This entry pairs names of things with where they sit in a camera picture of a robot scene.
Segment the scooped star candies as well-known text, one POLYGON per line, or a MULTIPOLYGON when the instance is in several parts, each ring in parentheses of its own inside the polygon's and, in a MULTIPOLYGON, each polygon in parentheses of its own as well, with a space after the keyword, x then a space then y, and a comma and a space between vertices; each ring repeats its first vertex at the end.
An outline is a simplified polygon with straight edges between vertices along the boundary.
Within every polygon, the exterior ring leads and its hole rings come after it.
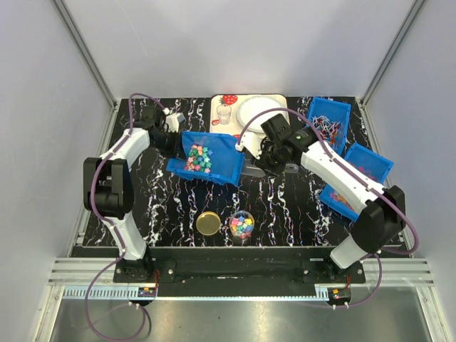
POLYGON ((250 213, 245 211, 235 212, 230 218, 229 228, 234 237, 247 239, 252 235, 254 218, 250 213))

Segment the clear plastic scoop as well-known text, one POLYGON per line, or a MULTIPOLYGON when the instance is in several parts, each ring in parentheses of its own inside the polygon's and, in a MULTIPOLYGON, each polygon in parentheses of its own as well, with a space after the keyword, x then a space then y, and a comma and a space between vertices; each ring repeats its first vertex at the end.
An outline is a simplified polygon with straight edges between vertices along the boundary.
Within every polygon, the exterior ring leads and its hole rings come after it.
POLYGON ((266 168, 262 169, 258 167, 257 165, 254 165, 250 160, 246 160, 241 174, 242 175, 248 175, 252 177, 265 177, 265 176, 274 176, 274 177, 279 177, 280 175, 284 173, 289 173, 289 174, 296 174, 299 172, 299 166, 295 164, 285 164, 283 167, 275 167, 275 168, 266 168))

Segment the blue bin of star candies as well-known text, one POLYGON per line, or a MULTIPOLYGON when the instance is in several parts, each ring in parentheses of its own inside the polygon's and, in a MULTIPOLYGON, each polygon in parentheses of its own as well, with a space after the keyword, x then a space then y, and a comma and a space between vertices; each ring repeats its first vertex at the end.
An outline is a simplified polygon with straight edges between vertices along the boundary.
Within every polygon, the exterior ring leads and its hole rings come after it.
POLYGON ((244 153, 236 150, 237 139, 229 134, 184 131, 184 157, 170 159, 166 170, 185 180, 204 180, 218 185, 239 184, 244 153))

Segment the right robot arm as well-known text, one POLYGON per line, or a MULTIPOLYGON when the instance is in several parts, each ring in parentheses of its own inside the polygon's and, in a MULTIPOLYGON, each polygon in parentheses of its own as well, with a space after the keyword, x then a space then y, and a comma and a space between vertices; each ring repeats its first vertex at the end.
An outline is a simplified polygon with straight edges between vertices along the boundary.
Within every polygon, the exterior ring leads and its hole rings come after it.
POLYGON ((273 108, 274 117, 262 123, 265 138, 242 129, 236 149, 248 151, 255 166, 269 175, 279 175, 294 163, 319 176, 339 193, 358 215, 350 235, 331 253, 323 265, 324 276, 340 282, 349 267, 368 254, 375 254, 407 225, 405 194, 397 186, 385 187, 365 176, 338 155, 323 140, 311 122, 294 131, 273 108))

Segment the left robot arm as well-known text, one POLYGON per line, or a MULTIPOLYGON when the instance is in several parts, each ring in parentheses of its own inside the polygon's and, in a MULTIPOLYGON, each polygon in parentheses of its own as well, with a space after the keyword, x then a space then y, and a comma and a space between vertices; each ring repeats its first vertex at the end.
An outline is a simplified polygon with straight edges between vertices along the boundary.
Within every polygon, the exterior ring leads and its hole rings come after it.
POLYGON ((147 107, 148 115, 135 120, 120 139, 99 157, 83 162, 83 203, 110 231, 117 244, 120 274, 139 282, 148 281, 154 272, 152 257, 133 218, 135 201, 130 171, 135 161, 148 148, 168 158, 182 157, 185 121, 182 113, 168 108, 147 107))

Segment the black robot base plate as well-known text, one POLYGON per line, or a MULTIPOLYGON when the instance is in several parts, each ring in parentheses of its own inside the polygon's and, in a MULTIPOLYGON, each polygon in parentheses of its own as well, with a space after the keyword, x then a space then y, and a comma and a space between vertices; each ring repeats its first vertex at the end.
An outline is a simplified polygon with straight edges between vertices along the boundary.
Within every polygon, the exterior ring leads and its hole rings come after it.
POLYGON ((235 280, 246 278, 302 281, 305 284, 364 284, 363 266, 356 262, 340 270, 331 261, 330 247, 154 247, 147 266, 122 261, 115 266, 115 283, 158 280, 171 284, 188 278, 235 280))

